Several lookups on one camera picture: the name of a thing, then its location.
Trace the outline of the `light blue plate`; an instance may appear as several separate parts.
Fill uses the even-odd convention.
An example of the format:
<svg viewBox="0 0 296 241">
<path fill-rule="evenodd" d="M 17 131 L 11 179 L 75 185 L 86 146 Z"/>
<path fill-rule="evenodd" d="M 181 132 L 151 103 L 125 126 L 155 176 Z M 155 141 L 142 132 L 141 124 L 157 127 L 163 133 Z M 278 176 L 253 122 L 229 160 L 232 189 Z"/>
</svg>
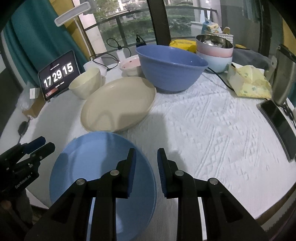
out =
<svg viewBox="0 0 296 241">
<path fill-rule="evenodd" d="M 152 167 L 141 150 L 126 138 L 110 132 L 93 132 L 72 140 L 58 156 L 50 177 L 50 199 L 58 198 L 79 178 L 100 178 L 126 159 L 128 151 L 137 151 L 137 162 L 128 199 L 116 201 L 117 240 L 134 240 L 148 226 L 157 200 Z"/>
</svg>

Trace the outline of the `beige large plate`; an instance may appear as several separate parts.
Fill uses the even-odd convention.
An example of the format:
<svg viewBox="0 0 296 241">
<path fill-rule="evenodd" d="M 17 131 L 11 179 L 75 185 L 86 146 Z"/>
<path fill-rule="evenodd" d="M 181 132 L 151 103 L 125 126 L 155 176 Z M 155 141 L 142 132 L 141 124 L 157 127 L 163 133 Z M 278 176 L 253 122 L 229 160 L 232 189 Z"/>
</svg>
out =
<svg viewBox="0 0 296 241">
<path fill-rule="evenodd" d="M 119 132 L 142 121 L 156 97 L 155 87 L 145 78 L 124 77 L 100 87 L 82 108 L 81 125 L 89 132 Z"/>
</svg>

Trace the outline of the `cream bowl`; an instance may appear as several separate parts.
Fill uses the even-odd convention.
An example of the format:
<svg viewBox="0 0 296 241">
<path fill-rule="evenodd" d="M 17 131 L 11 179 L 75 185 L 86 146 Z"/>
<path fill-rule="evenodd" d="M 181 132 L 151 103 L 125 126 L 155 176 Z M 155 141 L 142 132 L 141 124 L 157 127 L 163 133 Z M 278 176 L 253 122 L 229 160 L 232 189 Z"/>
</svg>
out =
<svg viewBox="0 0 296 241">
<path fill-rule="evenodd" d="M 80 99 L 86 100 L 92 93 L 102 86 L 102 76 L 98 68 L 90 68 L 76 77 L 69 85 L 69 89 Z"/>
</svg>

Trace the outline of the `pink strawberry bowl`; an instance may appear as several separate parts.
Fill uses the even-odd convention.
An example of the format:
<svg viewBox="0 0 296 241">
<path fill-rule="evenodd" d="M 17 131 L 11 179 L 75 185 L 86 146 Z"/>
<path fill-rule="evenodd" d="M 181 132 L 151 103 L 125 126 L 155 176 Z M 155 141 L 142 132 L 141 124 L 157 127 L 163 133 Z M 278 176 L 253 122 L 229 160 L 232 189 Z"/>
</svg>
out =
<svg viewBox="0 0 296 241">
<path fill-rule="evenodd" d="M 138 55 L 128 57 L 124 61 L 121 61 L 119 63 L 119 69 L 122 71 L 123 77 L 144 77 Z"/>
</svg>

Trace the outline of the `large blue bowl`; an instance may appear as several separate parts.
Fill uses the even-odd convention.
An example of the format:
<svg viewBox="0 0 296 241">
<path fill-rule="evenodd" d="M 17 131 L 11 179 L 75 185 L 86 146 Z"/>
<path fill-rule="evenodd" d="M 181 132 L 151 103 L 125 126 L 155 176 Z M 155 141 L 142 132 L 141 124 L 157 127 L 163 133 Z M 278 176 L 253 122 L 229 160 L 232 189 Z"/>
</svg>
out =
<svg viewBox="0 0 296 241">
<path fill-rule="evenodd" d="M 136 53 L 145 78 L 164 92 L 187 90 L 208 67 L 197 54 L 170 46 L 140 46 Z"/>
</svg>

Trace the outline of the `cardboard box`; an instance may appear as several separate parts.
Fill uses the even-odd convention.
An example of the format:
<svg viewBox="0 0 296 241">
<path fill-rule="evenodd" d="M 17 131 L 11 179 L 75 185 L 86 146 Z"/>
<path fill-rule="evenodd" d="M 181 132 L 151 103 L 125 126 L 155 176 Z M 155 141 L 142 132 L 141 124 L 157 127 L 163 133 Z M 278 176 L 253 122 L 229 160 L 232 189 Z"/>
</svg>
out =
<svg viewBox="0 0 296 241">
<path fill-rule="evenodd" d="M 40 93 L 36 99 L 33 99 L 31 107 L 28 110 L 23 110 L 22 113 L 28 118 L 37 118 L 45 103 L 43 94 Z"/>
</svg>

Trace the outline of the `tablet showing clock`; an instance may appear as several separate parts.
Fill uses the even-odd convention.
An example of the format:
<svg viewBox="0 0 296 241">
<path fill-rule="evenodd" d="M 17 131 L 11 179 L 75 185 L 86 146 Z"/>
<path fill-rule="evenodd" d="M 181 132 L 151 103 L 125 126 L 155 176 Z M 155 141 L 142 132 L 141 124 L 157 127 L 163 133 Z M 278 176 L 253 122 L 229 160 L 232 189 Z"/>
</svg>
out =
<svg viewBox="0 0 296 241">
<path fill-rule="evenodd" d="M 70 83 L 80 75 L 75 53 L 66 52 L 38 72 L 38 79 L 45 101 L 67 91 Z"/>
</svg>

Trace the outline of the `teal curtain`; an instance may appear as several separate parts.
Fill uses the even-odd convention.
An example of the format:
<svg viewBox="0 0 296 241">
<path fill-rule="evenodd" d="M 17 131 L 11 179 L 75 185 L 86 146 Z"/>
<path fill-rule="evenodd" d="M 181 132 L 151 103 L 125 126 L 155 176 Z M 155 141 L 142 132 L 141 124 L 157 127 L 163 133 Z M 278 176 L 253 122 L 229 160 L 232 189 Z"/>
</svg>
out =
<svg viewBox="0 0 296 241">
<path fill-rule="evenodd" d="M 25 83 L 40 85 L 38 72 L 72 50 L 80 72 L 87 62 L 66 27 L 57 27 L 49 1 L 24 1 L 3 29 L 9 53 Z"/>
</svg>

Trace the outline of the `black smartphone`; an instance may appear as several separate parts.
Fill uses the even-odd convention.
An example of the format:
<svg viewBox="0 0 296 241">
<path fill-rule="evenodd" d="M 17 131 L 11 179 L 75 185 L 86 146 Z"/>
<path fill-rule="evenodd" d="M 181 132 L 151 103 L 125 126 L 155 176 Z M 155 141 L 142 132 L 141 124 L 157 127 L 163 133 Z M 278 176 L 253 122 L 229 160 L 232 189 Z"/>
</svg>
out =
<svg viewBox="0 0 296 241">
<path fill-rule="evenodd" d="M 260 103 L 258 109 L 277 135 L 288 161 L 295 161 L 295 132 L 285 115 L 272 100 Z"/>
</svg>

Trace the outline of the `white humidifier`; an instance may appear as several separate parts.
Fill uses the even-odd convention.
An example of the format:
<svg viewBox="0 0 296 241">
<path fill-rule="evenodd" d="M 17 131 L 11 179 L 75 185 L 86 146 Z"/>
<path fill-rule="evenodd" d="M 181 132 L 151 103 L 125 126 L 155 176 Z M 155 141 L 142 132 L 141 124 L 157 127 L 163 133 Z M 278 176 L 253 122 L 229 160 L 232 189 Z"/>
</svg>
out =
<svg viewBox="0 0 296 241">
<path fill-rule="evenodd" d="M 103 64 L 101 60 L 91 60 L 83 65 L 84 70 L 87 71 L 91 68 L 97 68 L 100 70 L 102 76 L 106 76 L 107 74 L 107 67 Z"/>
</svg>

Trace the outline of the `black power adapter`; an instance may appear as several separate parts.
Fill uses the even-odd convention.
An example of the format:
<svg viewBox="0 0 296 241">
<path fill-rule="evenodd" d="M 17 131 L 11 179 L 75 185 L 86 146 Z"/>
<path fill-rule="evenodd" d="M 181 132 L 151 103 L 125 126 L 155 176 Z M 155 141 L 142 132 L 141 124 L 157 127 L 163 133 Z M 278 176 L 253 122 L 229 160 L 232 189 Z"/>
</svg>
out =
<svg viewBox="0 0 296 241">
<path fill-rule="evenodd" d="M 146 45 L 145 40 L 140 35 L 136 35 L 135 40 L 136 40 L 135 45 L 136 45 L 137 48 L 140 47 L 140 46 L 145 46 Z"/>
</svg>

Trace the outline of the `pale blue bowl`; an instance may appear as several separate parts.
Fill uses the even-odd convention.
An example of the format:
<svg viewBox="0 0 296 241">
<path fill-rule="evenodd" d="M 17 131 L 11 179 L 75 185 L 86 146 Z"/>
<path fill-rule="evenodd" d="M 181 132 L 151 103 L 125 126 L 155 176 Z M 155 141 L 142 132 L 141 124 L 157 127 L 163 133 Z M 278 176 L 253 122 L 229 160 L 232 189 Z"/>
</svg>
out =
<svg viewBox="0 0 296 241">
<path fill-rule="evenodd" d="M 208 62 L 208 67 L 214 70 L 216 73 L 222 73 L 228 70 L 229 65 L 232 63 L 232 57 L 223 58 L 206 55 L 200 52 L 196 53 L 198 56 Z"/>
</svg>

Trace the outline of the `grey folded cloth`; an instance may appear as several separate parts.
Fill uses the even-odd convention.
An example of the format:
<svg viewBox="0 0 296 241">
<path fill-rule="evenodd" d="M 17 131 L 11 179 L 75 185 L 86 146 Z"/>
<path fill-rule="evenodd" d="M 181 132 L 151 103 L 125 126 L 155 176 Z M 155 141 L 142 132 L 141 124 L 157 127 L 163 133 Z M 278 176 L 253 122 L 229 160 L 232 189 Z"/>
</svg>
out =
<svg viewBox="0 0 296 241">
<path fill-rule="evenodd" d="M 269 58 L 250 49 L 234 48 L 232 61 L 242 66 L 252 65 L 256 68 L 264 70 L 269 70 L 272 66 Z"/>
</svg>

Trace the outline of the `steel bowl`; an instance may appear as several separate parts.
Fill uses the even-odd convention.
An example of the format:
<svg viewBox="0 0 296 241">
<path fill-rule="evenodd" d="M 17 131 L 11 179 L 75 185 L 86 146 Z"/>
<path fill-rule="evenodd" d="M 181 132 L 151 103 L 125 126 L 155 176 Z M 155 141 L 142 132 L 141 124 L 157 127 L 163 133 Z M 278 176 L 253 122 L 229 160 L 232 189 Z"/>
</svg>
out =
<svg viewBox="0 0 296 241">
<path fill-rule="evenodd" d="M 219 48 L 226 48 L 226 49 L 233 48 L 233 44 L 229 40 L 219 36 L 202 34 L 202 35 L 197 35 L 196 40 L 203 44 L 207 44 L 207 45 L 215 46 Z"/>
</svg>

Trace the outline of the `snack container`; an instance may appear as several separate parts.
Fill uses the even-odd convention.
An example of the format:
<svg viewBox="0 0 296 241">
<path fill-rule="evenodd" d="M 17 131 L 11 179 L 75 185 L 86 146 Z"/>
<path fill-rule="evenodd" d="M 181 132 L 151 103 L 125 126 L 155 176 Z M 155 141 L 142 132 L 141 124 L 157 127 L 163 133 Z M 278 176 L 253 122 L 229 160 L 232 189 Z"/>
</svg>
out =
<svg viewBox="0 0 296 241">
<path fill-rule="evenodd" d="M 221 28 L 217 23 L 208 19 L 203 22 L 201 34 L 222 37 L 233 43 L 233 35 L 230 33 L 229 27 Z"/>
</svg>

